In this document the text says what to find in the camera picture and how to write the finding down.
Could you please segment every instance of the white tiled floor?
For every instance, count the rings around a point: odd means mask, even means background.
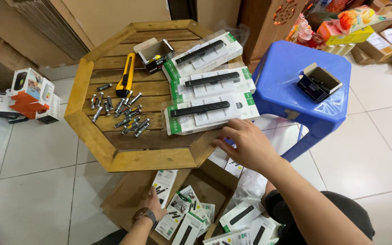
[[[54,83],[63,115],[73,78]],[[392,67],[352,64],[350,86],[346,121],[291,164],[317,189],[355,199],[374,242],[392,244]],[[255,123],[280,154],[297,141],[294,122],[263,115]],[[0,244],[91,244],[117,229],[99,205],[123,174],[107,173],[64,120],[10,131],[0,153]],[[215,153],[210,159],[227,161]]]

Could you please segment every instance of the human hand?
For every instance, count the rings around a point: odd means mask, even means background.
[[[143,201],[142,208],[145,207],[149,208],[152,211],[152,213],[154,213],[155,219],[157,221],[160,221],[164,217],[164,215],[167,214],[167,210],[161,209],[160,200],[158,199],[157,192],[154,186],[151,186],[149,192],[151,194],[150,195],[148,194],[145,200]]]
[[[224,141],[234,140],[237,148]],[[214,144],[232,160],[264,175],[267,170],[286,161],[275,151],[270,141],[250,120],[232,119],[223,127]]]

